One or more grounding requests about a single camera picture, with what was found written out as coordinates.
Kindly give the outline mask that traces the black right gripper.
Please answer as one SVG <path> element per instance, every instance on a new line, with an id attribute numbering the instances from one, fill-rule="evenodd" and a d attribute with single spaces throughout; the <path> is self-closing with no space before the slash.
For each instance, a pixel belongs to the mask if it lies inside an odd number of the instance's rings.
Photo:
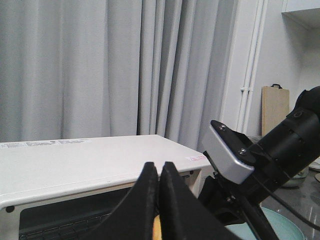
<path id="1" fill-rule="evenodd" d="M 224 226 L 249 222 L 249 216 L 257 217 L 260 209 L 218 173 L 205 178 L 197 199 L 172 162 L 162 168 L 159 215 L 164 240 L 238 240 Z"/>

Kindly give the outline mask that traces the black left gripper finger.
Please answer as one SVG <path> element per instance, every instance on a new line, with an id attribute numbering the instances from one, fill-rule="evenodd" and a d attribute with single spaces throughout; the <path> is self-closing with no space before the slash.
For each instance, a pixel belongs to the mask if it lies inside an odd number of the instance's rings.
<path id="1" fill-rule="evenodd" d="M 158 197 L 158 172 L 146 162 L 134 186 L 112 213 L 83 240 L 151 240 Z"/>

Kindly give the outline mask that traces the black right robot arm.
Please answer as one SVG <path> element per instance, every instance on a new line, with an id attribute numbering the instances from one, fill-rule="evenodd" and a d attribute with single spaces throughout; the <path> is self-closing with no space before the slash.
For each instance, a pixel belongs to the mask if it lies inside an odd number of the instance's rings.
<path id="1" fill-rule="evenodd" d="M 159 185 L 164 240 L 235 240 L 228 225 L 247 223 L 258 240 L 277 234 L 260 207 L 275 191 L 320 155 L 320 89 L 304 90 L 286 118 L 253 143 L 212 120 L 204 156 L 213 167 L 198 197 L 173 163 L 165 163 Z"/>

